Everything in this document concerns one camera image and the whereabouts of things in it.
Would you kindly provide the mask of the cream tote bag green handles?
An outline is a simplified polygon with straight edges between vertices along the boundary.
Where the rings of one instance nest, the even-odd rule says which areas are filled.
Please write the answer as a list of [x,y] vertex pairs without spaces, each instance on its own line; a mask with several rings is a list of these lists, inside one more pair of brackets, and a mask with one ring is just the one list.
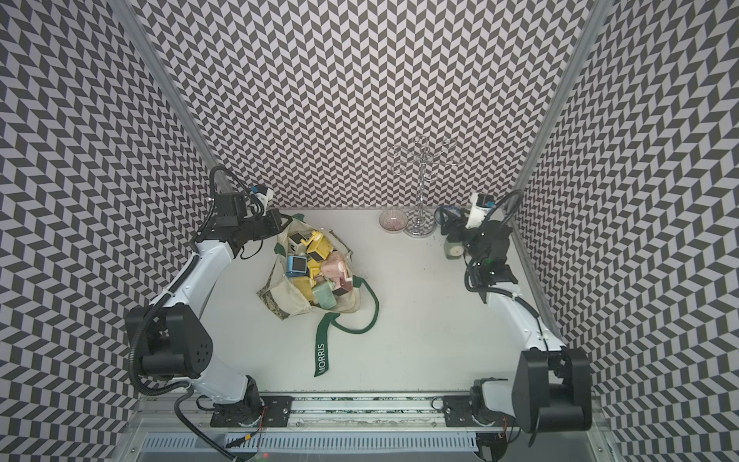
[[[314,341],[314,375],[321,377],[330,368],[329,332],[335,328],[349,335],[364,335],[376,325],[380,314],[380,300],[369,282],[359,276],[353,268],[353,251],[332,230],[315,227],[300,214],[292,217],[292,223],[286,230],[276,235],[273,252],[275,263],[265,286],[257,293],[261,302],[273,315],[281,320],[309,313],[320,313],[321,320],[316,328]],[[338,296],[332,292],[333,283],[327,281],[321,273],[321,263],[306,254],[303,240],[307,240],[313,231],[321,231],[341,252],[353,279],[353,290]],[[288,277],[286,275],[287,257],[289,255],[305,256],[308,260],[309,273],[304,277]],[[350,327],[340,323],[342,315],[353,314],[361,307],[361,292],[367,292],[373,303],[373,315],[364,327]]]

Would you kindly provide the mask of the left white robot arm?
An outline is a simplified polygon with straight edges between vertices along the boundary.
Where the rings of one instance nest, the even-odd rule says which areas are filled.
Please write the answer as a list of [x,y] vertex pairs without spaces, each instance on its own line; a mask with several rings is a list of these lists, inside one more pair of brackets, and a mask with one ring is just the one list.
[[217,358],[200,317],[219,277],[244,245],[278,235],[292,220],[275,208],[252,217],[209,212],[192,236],[192,255],[184,269],[150,304],[130,310],[125,317],[127,370],[139,394],[198,392],[213,402],[215,427],[257,424],[267,406],[255,379]]

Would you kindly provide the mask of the green pencil sharpener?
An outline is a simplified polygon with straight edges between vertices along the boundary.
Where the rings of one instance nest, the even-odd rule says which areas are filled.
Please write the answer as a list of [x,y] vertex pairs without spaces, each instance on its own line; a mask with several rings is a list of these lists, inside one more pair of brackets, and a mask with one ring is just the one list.
[[450,238],[446,237],[446,240],[444,241],[444,253],[446,259],[460,259],[465,254],[464,244],[460,241],[452,241]]

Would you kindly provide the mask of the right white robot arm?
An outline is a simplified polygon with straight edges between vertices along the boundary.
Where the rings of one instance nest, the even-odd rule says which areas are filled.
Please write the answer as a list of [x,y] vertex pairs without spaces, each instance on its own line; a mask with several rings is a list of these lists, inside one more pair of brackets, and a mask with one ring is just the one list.
[[494,308],[519,354],[512,377],[477,379],[468,400],[474,425],[517,425],[531,437],[587,431],[593,423],[591,362],[583,348],[570,348],[542,320],[521,293],[507,262],[512,228],[508,218],[485,217],[469,227],[468,215],[439,207],[434,219],[445,237],[448,258],[465,261],[468,292]]

